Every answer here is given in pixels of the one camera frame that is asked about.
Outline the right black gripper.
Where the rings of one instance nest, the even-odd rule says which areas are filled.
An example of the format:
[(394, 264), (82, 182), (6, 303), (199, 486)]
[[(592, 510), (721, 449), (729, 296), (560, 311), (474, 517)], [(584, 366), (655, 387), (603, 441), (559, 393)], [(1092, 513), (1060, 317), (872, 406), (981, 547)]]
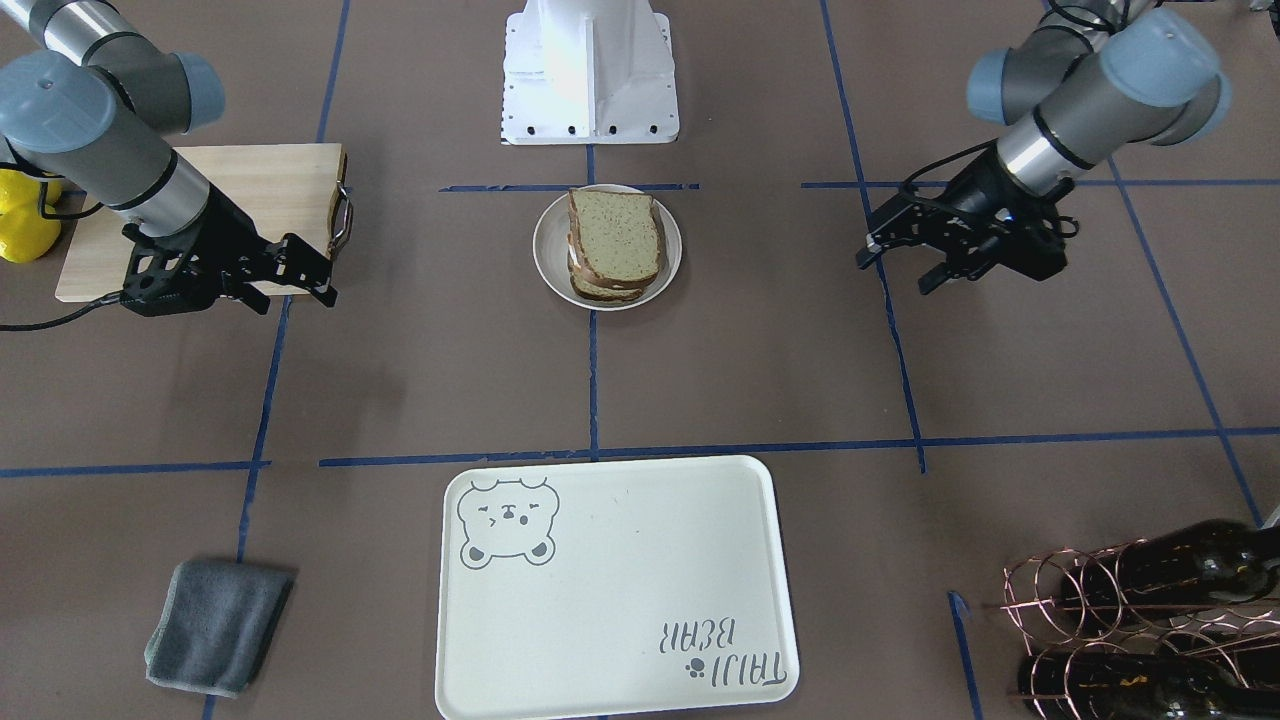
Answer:
[(200, 214), (170, 236), (170, 249), (178, 252), (170, 290), (187, 301), (227, 297), (266, 315), (271, 300), (252, 283), (270, 281), (303, 290), (325, 307), (337, 304), (329, 258), (293, 233), (268, 242), (252, 219), (214, 184)]

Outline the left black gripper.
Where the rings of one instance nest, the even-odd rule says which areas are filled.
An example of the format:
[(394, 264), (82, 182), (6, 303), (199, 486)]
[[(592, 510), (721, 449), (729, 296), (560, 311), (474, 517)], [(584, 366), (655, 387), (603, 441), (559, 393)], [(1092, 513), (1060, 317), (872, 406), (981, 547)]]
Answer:
[(993, 140), (970, 149), (975, 154), (943, 188), (925, 199), (896, 192), (868, 220), (864, 247), (858, 251), (860, 270), (891, 249), (925, 247), (945, 260), (918, 279), (927, 296), (955, 281), (978, 281), (992, 263), (980, 246), (991, 237), (1001, 209), (1038, 210), (1050, 215), (1051, 204), (1025, 191), (1002, 164)]

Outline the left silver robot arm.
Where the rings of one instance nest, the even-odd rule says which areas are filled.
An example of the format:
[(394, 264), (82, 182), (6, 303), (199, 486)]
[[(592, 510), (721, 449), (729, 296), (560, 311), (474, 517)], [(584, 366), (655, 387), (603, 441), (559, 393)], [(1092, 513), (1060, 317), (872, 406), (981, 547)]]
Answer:
[(936, 196), (902, 181), (858, 252), (864, 269), (892, 249), (933, 249), (923, 295), (996, 266), (1033, 281), (1062, 272), (1079, 225), (1057, 205), (1078, 179), (1129, 143), (1207, 135), (1233, 83), (1211, 42), (1157, 1), (1052, 1), (1020, 45), (975, 63), (966, 104), (1001, 136), (955, 152), (965, 167)]

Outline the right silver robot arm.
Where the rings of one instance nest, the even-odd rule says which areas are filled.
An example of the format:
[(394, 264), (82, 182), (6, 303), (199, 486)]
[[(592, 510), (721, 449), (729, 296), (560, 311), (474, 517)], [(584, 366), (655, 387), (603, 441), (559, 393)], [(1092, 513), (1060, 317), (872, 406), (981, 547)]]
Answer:
[(70, 181), (123, 219), (133, 245), (122, 288), (92, 307), (165, 316), (229, 299), (262, 315), (262, 282), (337, 302), (329, 258), (293, 233), (265, 240), (169, 143), (225, 110), (202, 56), (161, 51), (108, 1), (5, 1), (3, 12), (38, 45), (3, 68), (3, 167)]

